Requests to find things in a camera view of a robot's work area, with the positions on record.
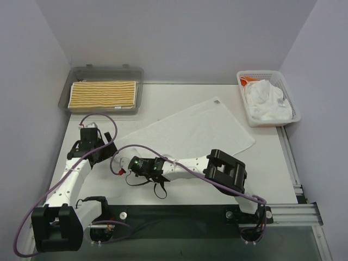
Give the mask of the yellow white striped towel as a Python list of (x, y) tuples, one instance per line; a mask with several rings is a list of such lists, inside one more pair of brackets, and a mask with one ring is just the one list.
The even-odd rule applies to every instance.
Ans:
[(127, 80), (74, 82), (69, 109), (129, 109), (135, 106), (136, 82)]

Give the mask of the plain white towel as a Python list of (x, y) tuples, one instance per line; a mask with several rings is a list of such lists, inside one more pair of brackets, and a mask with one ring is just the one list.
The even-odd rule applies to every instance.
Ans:
[(206, 156), (212, 149), (235, 156), (255, 142), (222, 99), (214, 97), (117, 139), (126, 149), (112, 163), (119, 169), (131, 156), (154, 157), (147, 147), (175, 159)]

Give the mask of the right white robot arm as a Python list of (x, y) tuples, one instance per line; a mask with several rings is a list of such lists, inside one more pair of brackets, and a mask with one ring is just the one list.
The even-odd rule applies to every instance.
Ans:
[(251, 197), (245, 189), (245, 164), (221, 150), (214, 149), (207, 156), (190, 159), (134, 156), (128, 169), (161, 187), (177, 179), (207, 179), (214, 182), (221, 193), (235, 197), (241, 212), (255, 214), (258, 209), (258, 203), (245, 198)]

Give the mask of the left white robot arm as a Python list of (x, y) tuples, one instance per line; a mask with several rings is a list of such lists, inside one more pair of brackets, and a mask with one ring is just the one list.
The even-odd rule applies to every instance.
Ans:
[(96, 218), (109, 214), (104, 196), (89, 196), (80, 210), (76, 203), (82, 185), (94, 165), (116, 152), (110, 133), (102, 134), (96, 124), (80, 129), (80, 138), (67, 154), (60, 185), (42, 207), (31, 214), (36, 249), (40, 253), (77, 251), (84, 230)]

